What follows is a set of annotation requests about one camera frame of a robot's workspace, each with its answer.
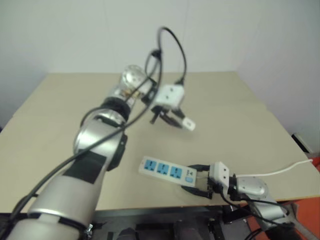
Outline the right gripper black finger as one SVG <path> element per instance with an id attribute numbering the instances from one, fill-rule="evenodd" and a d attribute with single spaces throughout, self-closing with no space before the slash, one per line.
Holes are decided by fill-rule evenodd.
<path id="1" fill-rule="evenodd" d="M 181 188 L 185 191 L 187 191 L 188 193 L 198 196 L 198 197 L 203 197 L 203 198 L 207 198 L 207 199 L 212 199 L 213 197 L 213 193 L 211 191 L 203 191 L 200 190 L 196 187 L 190 187 L 190 186 L 184 186 L 182 185 Z"/>
<path id="2" fill-rule="evenodd" d="M 188 168 L 195 169 L 197 172 L 208 172 L 210 170 L 210 165 L 204 165 L 204 164 L 193 164 L 189 165 Z"/>

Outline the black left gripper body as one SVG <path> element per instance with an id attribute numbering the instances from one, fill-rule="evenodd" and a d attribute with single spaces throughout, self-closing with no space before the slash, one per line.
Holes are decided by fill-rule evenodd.
<path id="1" fill-rule="evenodd" d="M 169 109 L 167 108 L 164 108 L 163 106 L 159 106 L 159 105 L 156 105 L 154 106 L 152 109 L 151 109 L 151 112 L 153 113 L 153 117 L 152 119 L 149 121 L 151 124 L 154 124 L 156 122 L 156 120 L 158 118 L 160 118 L 160 114 L 161 113 L 165 113 L 168 115 L 169 113 Z"/>

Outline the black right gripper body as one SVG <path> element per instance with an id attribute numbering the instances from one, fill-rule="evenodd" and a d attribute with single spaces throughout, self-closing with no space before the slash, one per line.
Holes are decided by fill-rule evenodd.
<path id="1" fill-rule="evenodd" d="M 212 195 L 218 193 L 218 186 L 209 171 L 197 171 L 195 186 L 202 191 L 212 192 Z"/>

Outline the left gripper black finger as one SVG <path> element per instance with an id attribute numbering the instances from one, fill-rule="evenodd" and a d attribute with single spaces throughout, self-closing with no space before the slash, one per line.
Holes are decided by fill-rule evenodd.
<path id="1" fill-rule="evenodd" d="M 185 114 L 183 113 L 183 111 L 178 107 L 178 108 L 175 108 L 175 109 L 172 109 L 172 113 L 177 117 L 179 118 L 182 122 L 184 120 L 186 120 L 186 116 Z"/>
<path id="2" fill-rule="evenodd" d="M 168 116 L 166 113 L 161 113 L 160 118 L 172 127 L 179 128 L 179 129 L 183 128 L 181 123 L 179 123 L 175 118 Z"/>

